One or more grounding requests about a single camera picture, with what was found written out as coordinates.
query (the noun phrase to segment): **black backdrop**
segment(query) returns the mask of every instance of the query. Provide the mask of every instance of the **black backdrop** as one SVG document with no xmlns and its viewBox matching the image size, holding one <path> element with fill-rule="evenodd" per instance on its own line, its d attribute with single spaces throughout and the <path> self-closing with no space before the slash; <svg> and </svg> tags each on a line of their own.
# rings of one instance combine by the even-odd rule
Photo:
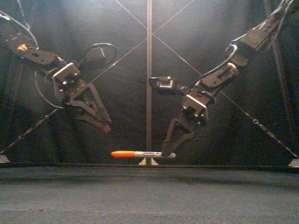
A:
<svg viewBox="0 0 299 224">
<path fill-rule="evenodd" d="M 182 85 L 224 59 L 229 41 L 265 19 L 264 1 L 153 0 L 153 76 L 170 75 Z M 112 123 L 101 133 L 74 121 L 64 110 L 5 155 L 14 162 L 136 164 L 140 159 L 113 159 L 110 151 L 145 149 L 146 1 L 21 1 L 25 19 L 39 48 L 65 60 L 77 60 L 85 48 L 108 42 L 117 48 L 116 66 L 84 76 L 93 81 Z M 17 1 L 1 1 L 0 9 L 19 22 Z M 297 123 L 297 16 L 280 36 L 290 108 L 285 109 L 272 51 L 258 55 L 225 94 L 268 127 L 296 153 L 285 114 Z M 39 89 L 54 102 L 51 86 L 37 77 Z M 1 47 L 1 148 L 42 119 L 53 108 L 33 87 L 33 70 Z M 152 150 L 161 149 L 168 123 L 178 115 L 180 97 L 152 94 Z M 209 107 L 209 122 L 177 149 L 170 165 L 286 165 L 292 159 L 252 121 L 222 97 Z"/>
</svg>

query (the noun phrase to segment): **orange marker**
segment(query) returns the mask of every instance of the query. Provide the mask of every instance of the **orange marker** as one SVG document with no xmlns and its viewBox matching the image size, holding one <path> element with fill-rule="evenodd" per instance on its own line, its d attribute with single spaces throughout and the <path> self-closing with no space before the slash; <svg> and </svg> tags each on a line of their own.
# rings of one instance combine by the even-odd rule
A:
<svg viewBox="0 0 299 224">
<path fill-rule="evenodd" d="M 161 152 L 157 151 L 117 150 L 110 152 L 110 156 L 113 158 L 174 158 L 174 153 L 162 157 Z"/>
</svg>

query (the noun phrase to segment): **gray floor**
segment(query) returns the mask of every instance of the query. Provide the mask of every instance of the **gray floor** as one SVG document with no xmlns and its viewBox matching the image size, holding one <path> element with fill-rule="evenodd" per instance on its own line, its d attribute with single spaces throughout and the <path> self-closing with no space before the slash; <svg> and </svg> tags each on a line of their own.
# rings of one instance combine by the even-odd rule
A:
<svg viewBox="0 0 299 224">
<path fill-rule="evenodd" d="M 297 174 L 269 171 L 0 169 L 1 223 L 297 223 Z"/>
</svg>

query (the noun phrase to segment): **table surface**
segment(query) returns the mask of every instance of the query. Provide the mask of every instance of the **table surface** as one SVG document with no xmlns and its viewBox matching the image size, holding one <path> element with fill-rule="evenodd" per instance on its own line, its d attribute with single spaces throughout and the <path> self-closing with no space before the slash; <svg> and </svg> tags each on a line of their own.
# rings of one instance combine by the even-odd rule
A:
<svg viewBox="0 0 299 224">
<path fill-rule="evenodd" d="M 1 223 L 297 223 L 297 172 L 35 166 L 0 169 Z"/>
</svg>

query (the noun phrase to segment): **black fabric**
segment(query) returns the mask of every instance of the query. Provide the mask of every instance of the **black fabric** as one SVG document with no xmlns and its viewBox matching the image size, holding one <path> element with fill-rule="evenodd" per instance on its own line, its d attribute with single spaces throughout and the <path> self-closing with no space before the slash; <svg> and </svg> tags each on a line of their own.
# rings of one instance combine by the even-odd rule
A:
<svg viewBox="0 0 299 224">
<path fill-rule="evenodd" d="M 229 41 L 265 19 L 262 1 L 153 1 L 153 32 L 193 68 L 205 73 L 224 59 Z M 70 0 L 22 1 L 23 15 L 39 48 L 68 61 L 77 60 L 86 47 L 108 42 L 117 58 L 145 40 L 146 2 Z M 19 18 L 15 2 L 1 2 L 0 9 Z M 281 51 L 293 115 L 297 114 L 297 16 L 282 30 Z M 170 75 L 182 85 L 198 74 L 153 37 L 153 76 Z M 93 81 L 106 107 L 112 131 L 101 133 L 60 110 L 47 122 L 13 147 L 11 161 L 136 164 L 140 159 L 113 159 L 110 151 L 145 149 L 145 42 Z M 1 47 L 1 124 L 2 148 L 42 119 L 53 108 L 33 88 L 33 70 Z M 101 71 L 85 75 L 90 81 Z M 41 91 L 54 102 L 51 86 L 37 77 Z M 285 122 L 276 63 L 272 51 L 256 57 L 234 82 L 222 90 L 244 110 L 296 152 Z M 166 126 L 180 113 L 180 97 L 153 92 L 152 150 L 160 151 Z M 173 165 L 286 165 L 289 153 L 260 131 L 229 101 L 218 94 L 209 106 L 209 122 L 196 129 L 192 141 L 177 149 L 177 158 L 157 160 Z"/>
</svg>

